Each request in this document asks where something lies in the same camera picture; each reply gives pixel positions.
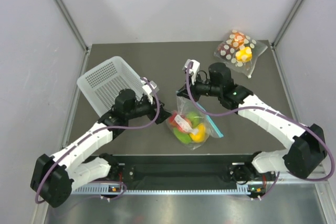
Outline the green fake pear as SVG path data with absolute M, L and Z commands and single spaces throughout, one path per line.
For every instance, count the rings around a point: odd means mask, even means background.
M 189 112 L 185 117 L 191 122 L 192 127 L 197 127 L 202 122 L 202 116 L 197 112 Z

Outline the clear blue zip top bag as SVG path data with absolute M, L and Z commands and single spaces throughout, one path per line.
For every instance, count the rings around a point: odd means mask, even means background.
M 222 138 L 223 133 L 204 108 L 184 97 L 176 98 L 177 109 L 166 120 L 178 141 L 191 150 L 201 147 L 209 137 Z

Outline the yellow fake lemon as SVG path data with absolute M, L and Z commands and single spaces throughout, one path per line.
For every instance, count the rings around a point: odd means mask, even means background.
M 205 125 L 203 123 L 200 123 L 194 130 L 196 130 L 196 133 L 192 132 L 189 134 L 192 141 L 196 143 L 204 142 L 207 138 Z

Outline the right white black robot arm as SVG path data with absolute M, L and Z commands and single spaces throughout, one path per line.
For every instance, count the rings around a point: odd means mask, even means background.
M 199 77 L 200 63 L 187 60 L 183 70 L 186 82 L 177 92 L 179 97 L 196 103 L 201 96 L 216 97 L 228 111 L 246 118 L 275 137 L 284 149 L 257 152 L 245 166 L 245 174 L 252 180 L 266 172 L 286 171 L 308 180 L 310 174 L 326 158 L 328 151 L 323 129 L 313 124 L 306 126 L 273 110 L 244 86 L 234 83 L 231 71 L 224 63 L 213 63 L 208 68 L 209 79 Z

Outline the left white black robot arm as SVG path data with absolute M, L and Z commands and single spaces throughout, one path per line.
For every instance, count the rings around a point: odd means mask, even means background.
M 147 116 L 148 125 L 161 124 L 171 116 L 156 96 L 144 94 L 136 99 L 131 89 L 121 90 L 114 105 L 82 137 L 64 149 L 37 158 L 30 187 L 36 192 L 37 204 L 61 206 L 77 188 L 99 178 L 114 180 L 119 168 L 108 154 L 86 161 L 95 151 L 115 140 L 125 130 L 131 130 L 129 121 Z

